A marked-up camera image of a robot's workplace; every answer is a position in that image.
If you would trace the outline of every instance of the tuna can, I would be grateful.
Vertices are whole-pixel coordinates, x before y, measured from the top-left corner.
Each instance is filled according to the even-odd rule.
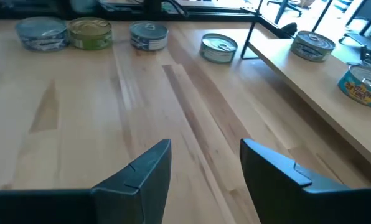
[[[352,65],[339,80],[339,88],[353,100],[371,107],[371,68]]]
[[[205,34],[202,37],[199,54],[209,62],[230,63],[237,48],[237,43],[225,35]]]
[[[169,30],[152,21],[138,21],[130,25],[131,45],[139,50],[154,51],[166,47]]]
[[[299,32],[293,40],[291,51],[297,56],[312,62],[324,62],[328,59],[336,44],[324,37],[309,31]]]
[[[112,44],[111,24],[94,17],[71,21],[68,25],[73,46],[83,50],[101,50]]]
[[[69,44],[65,22],[53,17],[31,17],[17,23],[23,46],[37,52],[62,50]]]

